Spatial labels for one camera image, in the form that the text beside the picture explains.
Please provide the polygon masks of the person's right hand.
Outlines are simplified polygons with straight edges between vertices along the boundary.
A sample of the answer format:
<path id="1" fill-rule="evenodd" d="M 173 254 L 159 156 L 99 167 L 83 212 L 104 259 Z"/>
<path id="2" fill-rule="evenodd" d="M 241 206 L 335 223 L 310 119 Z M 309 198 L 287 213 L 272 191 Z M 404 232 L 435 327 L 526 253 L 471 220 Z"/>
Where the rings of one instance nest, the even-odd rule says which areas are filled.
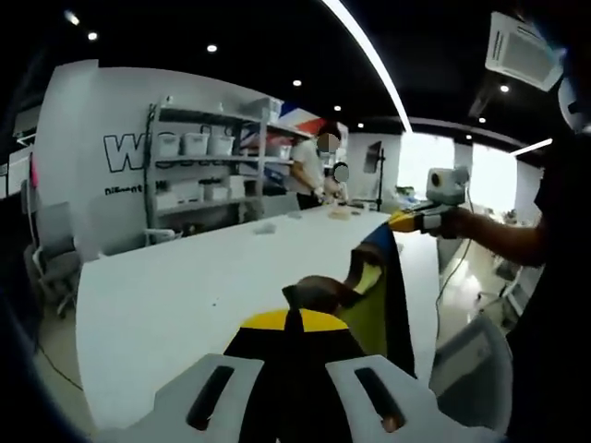
<path id="1" fill-rule="evenodd" d="M 441 219 L 440 235 L 446 239 L 474 239 L 488 221 L 486 217 L 464 208 L 454 208 L 446 212 Z"/>

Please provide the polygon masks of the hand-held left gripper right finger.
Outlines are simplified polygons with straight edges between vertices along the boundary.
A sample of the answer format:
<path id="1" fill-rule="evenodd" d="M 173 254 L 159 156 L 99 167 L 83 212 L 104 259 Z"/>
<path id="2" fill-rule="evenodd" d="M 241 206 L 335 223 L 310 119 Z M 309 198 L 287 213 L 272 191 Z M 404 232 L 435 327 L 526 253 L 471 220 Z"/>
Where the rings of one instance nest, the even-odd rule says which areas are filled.
<path id="1" fill-rule="evenodd" d="M 440 411 L 434 393 L 380 354 L 362 351 L 349 328 L 324 315 L 305 331 L 297 389 L 300 442 L 503 442 L 482 425 Z"/>

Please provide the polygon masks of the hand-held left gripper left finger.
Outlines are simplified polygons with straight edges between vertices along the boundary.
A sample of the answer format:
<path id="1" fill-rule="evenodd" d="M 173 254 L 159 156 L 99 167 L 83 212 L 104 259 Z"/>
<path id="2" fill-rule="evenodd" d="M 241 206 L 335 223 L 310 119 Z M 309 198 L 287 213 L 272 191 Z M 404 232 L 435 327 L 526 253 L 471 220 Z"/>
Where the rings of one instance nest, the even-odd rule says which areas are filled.
<path id="1" fill-rule="evenodd" d="M 209 353 L 160 388 L 135 424 L 99 442 L 237 442 L 264 362 Z"/>

